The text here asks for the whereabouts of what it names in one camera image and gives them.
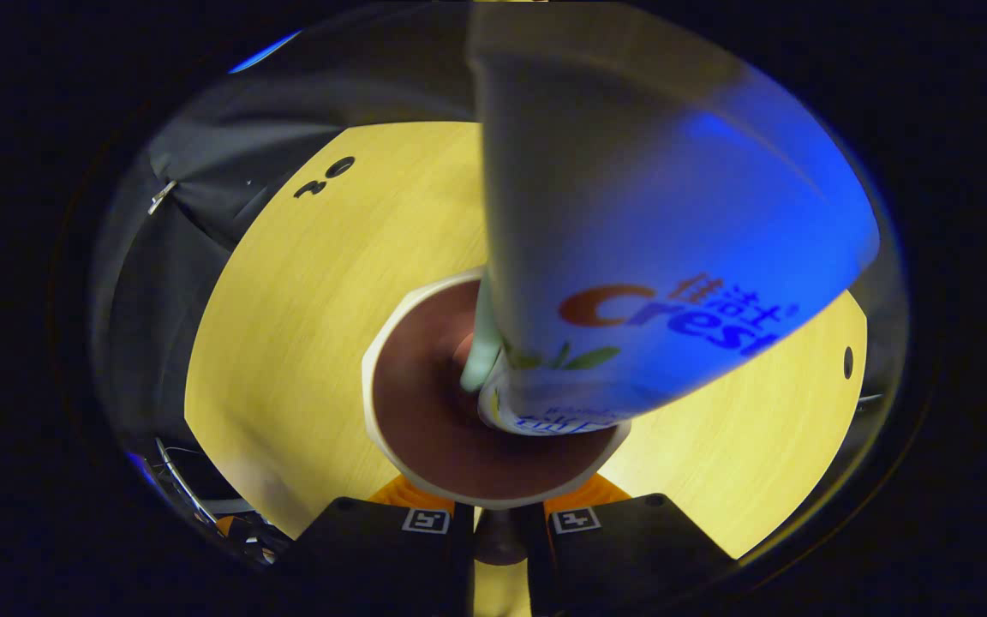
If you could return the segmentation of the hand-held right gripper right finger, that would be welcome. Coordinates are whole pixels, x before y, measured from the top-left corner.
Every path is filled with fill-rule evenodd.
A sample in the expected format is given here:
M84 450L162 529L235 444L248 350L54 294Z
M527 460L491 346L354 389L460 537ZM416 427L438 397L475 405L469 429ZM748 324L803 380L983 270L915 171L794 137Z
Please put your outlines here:
M669 496L599 474L532 508L532 617L703 617L736 567Z

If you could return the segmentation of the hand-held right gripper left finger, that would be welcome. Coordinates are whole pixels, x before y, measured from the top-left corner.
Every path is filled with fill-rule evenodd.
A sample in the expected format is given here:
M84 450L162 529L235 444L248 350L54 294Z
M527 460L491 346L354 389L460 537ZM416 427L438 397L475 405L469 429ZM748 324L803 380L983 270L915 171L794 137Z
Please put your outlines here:
M474 617L473 506L337 497L291 544L316 617Z

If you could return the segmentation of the beige cup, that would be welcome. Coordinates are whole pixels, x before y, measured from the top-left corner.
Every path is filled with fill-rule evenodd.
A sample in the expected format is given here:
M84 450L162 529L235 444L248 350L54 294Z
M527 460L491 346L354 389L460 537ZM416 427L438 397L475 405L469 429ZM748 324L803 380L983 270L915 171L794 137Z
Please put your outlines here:
M570 531L592 530L593 507L627 499L599 469L628 428L521 436L486 425L478 394L461 387L481 275L473 268L404 296L362 358L362 396L369 437L400 473L377 500L416 509L408 525L421 532L476 507L474 558L509 566L528 557L525 507L537 507L548 539L553 512L571 512Z

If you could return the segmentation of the pale green toothbrush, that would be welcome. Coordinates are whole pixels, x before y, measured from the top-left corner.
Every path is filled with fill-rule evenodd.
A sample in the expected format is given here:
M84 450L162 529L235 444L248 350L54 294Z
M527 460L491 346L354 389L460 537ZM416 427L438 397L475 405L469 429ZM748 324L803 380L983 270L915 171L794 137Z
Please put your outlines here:
M502 347L502 336L494 316L488 271L483 271L476 297L475 320L469 355L461 374L461 387L474 393L482 389Z

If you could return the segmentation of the white toothpaste tube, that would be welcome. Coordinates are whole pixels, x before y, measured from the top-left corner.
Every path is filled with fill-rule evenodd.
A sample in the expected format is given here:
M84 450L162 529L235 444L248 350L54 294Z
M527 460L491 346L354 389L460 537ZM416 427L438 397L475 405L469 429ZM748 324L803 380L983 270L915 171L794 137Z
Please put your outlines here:
M490 427L583 434L700 389L875 258L857 173L802 102L625 3L479 3L469 63L502 347Z

